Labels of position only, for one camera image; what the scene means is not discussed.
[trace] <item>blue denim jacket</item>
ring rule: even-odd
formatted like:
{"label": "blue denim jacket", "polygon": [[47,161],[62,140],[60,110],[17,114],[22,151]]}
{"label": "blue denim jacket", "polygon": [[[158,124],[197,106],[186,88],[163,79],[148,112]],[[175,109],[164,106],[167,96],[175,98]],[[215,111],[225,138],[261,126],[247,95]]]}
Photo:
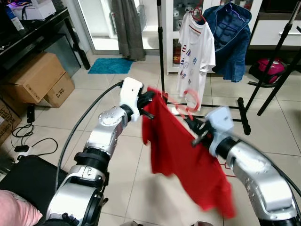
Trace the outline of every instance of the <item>blue denim jacket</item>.
{"label": "blue denim jacket", "polygon": [[233,3],[207,9],[203,16],[214,35],[215,64],[213,71],[223,79],[238,82],[245,74],[245,56],[250,42],[251,12]]}

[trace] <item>red t-shirt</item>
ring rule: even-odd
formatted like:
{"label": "red t-shirt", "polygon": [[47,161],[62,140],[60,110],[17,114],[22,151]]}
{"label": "red t-shirt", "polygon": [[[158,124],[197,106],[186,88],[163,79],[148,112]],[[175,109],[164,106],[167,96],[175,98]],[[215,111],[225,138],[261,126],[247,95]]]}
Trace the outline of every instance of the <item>red t-shirt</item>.
{"label": "red t-shirt", "polygon": [[217,207],[227,218],[235,216],[231,185],[216,158],[202,144],[192,147],[194,137],[172,115],[157,90],[144,109],[155,115],[143,116],[143,142],[151,145],[153,173],[175,174],[187,194],[203,210]]}

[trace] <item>black chair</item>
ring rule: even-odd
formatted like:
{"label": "black chair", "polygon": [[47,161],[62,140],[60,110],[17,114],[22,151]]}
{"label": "black chair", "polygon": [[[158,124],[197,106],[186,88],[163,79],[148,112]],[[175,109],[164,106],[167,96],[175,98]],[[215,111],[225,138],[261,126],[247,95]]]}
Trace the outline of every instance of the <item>black chair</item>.
{"label": "black chair", "polygon": [[[25,198],[42,214],[36,226],[45,222],[48,205],[55,194],[55,173],[57,167],[35,155],[21,158],[0,182],[0,189],[8,190]],[[67,176],[63,170],[59,183]]]}

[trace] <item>blue bath mat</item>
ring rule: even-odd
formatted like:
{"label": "blue bath mat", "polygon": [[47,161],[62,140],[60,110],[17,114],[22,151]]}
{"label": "blue bath mat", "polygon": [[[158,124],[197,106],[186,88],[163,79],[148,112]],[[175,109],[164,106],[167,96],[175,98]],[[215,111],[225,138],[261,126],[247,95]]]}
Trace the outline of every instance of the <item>blue bath mat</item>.
{"label": "blue bath mat", "polygon": [[89,74],[127,74],[132,61],[123,58],[99,58],[91,67]]}

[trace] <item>white t-shirt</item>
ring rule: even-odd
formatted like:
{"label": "white t-shirt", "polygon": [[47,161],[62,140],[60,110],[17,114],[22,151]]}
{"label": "white t-shirt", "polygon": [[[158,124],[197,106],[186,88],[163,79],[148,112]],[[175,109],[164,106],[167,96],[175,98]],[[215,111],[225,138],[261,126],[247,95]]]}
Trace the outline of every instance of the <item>white t-shirt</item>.
{"label": "white t-shirt", "polygon": [[[181,61],[177,77],[177,91],[180,97],[192,89],[198,93],[202,104],[207,72],[215,66],[214,37],[207,22],[198,25],[191,13],[184,15],[180,28]],[[187,106],[195,107],[191,98]]]}

